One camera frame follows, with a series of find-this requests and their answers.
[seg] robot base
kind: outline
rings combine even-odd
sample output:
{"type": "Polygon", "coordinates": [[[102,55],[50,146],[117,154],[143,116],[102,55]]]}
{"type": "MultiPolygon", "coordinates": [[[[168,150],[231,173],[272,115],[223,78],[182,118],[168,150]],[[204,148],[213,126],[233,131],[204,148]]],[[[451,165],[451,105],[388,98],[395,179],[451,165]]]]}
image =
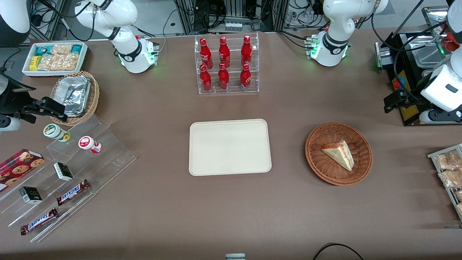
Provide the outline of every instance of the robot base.
{"type": "Polygon", "coordinates": [[[325,31],[322,31],[318,34],[313,34],[311,36],[311,42],[305,41],[306,47],[312,47],[312,50],[307,50],[306,54],[308,59],[312,59],[317,61],[319,64],[326,66],[326,67],[333,67],[340,63],[340,61],[345,57],[347,53],[348,46],[345,47],[343,52],[338,54],[332,54],[330,50],[328,50],[324,43],[322,42],[322,38],[326,34],[325,31]]]}
{"type": "Polygon", "coordinates": [[[138,39],[138,41],[141,43],[141,52],[135,57],[135,60],[127,62],[119,55],[122,65],[131,73],[141,73],[156,66],[159,57],[159,45],[154,45],[153,42],[146,39],[138,39]]]}

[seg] red cookie box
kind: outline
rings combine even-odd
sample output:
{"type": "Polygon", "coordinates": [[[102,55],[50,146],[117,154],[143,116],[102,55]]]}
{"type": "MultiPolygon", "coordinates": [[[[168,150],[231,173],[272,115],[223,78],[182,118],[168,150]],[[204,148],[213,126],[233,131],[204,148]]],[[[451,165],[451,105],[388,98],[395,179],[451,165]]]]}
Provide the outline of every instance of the red cookie box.
{"type": "Polygon", "coordinates": [[[44,162],[41,154],[22,149],[0,163],[0,192],[44,162]]]}

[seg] coca-cola bottle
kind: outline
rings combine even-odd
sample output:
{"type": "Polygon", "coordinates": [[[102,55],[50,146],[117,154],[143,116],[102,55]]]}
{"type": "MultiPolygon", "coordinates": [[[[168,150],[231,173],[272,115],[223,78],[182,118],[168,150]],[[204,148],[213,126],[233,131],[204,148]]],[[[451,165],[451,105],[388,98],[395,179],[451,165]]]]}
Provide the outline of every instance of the coca-cola bottle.
{"type": "Polygon", "coordinates": [[[231,55],[230,55],[230,47],[226,43],[226,37],[220,37],[220,49],[218,50],[220,55],[220,62],[223,62],[226,68],[231,66],[231,55]]]}
{"type": "Polygon", "coordinates": [[[207,66],[207,69],[212,69],[213,68],[212,52],[210,51],[210,48],[207,46],[207,40],[204,38],[201,38],[199,42],[201,43],[202,63],[207,66]]]}
{"type": "Polygon", "coordinates": [[[202,88],[205,92],[212,91],[212,78],[210,77],[210,74],[207,71],[207,67],[204,64],[201,64],[199,69],[201,70],[199,77],[201,78],[202,88]]]}
{"type": "Polygon", "coordinates": [[[250,77],[252,76],[252,73],[249,71],[249,64],[245,63],[242,66],[242,71],[241,71],[241,89],[242,91],[248,91],[250,89],[250,77]]]}
{"type": "Polygon", "coordinates": [[[220,63],[220,71],[218,72],[218,78],[220,80],[220,88],[227,90],[230,83],[230,74],[226,70],[226,65],[224,62],[220,63]]]}
{"type": "Polygon", "coordinates": [[[250,64],[252,61],[252,46],[250,45],[250,36],[248,35],[244,36],[244,44],[242,45],[241,49],[241,57],[242,66],[244,66],[246,62],[250,64]]]}

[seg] acrylic bottle rack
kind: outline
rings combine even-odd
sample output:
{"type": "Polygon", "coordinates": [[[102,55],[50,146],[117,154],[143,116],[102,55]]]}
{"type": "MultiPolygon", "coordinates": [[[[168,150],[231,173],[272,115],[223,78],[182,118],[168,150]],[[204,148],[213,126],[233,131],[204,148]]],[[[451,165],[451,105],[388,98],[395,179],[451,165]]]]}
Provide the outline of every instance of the acrylic bottle rack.
{"type": "Polygon", "coordinates": [[[57,219],[52,219],[25,235],[30,242],[39,242],[45,238],[136,159],[112,134],[109,125],[95,115],[72,127],[69,132],[72,136],[68,142],[54,141],[41,152],[45,162],[39,169],[35,169],[14,186],[0,193],[2,224],[17,230],[18,236],[21,236],[19,231],[23,225],[47,214],[52,208],[57,209],[57,219]],[[80,149],[78,141],[82,136],[90,136],[100,143],[101,152],[93,154],[80,149]],[[53,167],[58,161],[69,166],[74,176],[72,181],[58,178],[53,167]],[[91,186],[58,206],[56,198],[84,179],[87,179],[91,186]],[[24,203],[19,194],[19,189],[23,186],[37,188],[43,201],[37,205],[24,203]]]}
{"type": "Polygon", "coordinates": [[[201,35],[195,37],[195,61],[196,61],[196,74],[197,74],[197,85],[199,94],[226,94],[226,93],[255,93],[260,90],[259,86],[259,39],[258,33],[248,33],[248,34],[226,34],[226,41],[230,47],[231,54],[231,66],[228,68],[230,75],[230,85],[228,90],[222,90],[219,86],[218,72],[220,58],[218,50],[220,48],[220,40],[217,35],[201,35]],[[243,39],[245,35],[250,36],[250,45],[252,45],[252,61],[250,63],[250,72],[252,74],[250,78],[250,89],[248,91],[243,91],[241,89],[241,48],[243,44],[243,39]],[[202,64],[201,60],[201,45],[199,40],[205,38],[207,40],[207,45],[212,52],[212,61],[213,68],[208,72],[212,77],[212,91],[205,92],[202,88],[201,79],[199,77],[200,70],[199,66],[202,64]]]}

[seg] brown wicker basket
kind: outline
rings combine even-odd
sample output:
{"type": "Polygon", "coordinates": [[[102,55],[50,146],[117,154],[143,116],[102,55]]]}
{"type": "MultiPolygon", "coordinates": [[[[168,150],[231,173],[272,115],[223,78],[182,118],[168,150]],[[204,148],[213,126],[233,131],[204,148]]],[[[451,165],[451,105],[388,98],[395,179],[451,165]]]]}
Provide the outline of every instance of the brown wicker basket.
{"type": "Polygon", "coordinates": [[[311,131],[305,143],[305,155],[310,167],[328,183],[347,186],[362,181],[372,167],[372,150],[366,138],[352,126],[330,122],[311,131]],[[326,144],[345,140],[354,160],[350,172],[322,151],[326,144]]]}
{"type": "MultiPolygon", "coordinates": [[[[67,122],[62,122],[56,118],[51,117],[51,120],[55,122],[56,124],[74,126],[78,122],[84,120],[84,118],[87,118],[95,113],[96,107],[98,106],[98,98],[99,98],[98,82],[96,82],[95,78],[90,73],[85,72],[85,71],[79,71],[76,73],[66,75],[64,77],[77,77],[77,76],[86,76],[86,77],[89,77],[91,80],[90,94],[88,95],[86,112],[82,117],[79,117],[79,118],[67,118],[67,122]]],[[[51,91],[51,95],[50,95],[51,98],[53,98],[53,96],[55,95],[55,91],[57,87],[58,87],[58,82],[55,84],[55,87],[51,91]]]]}

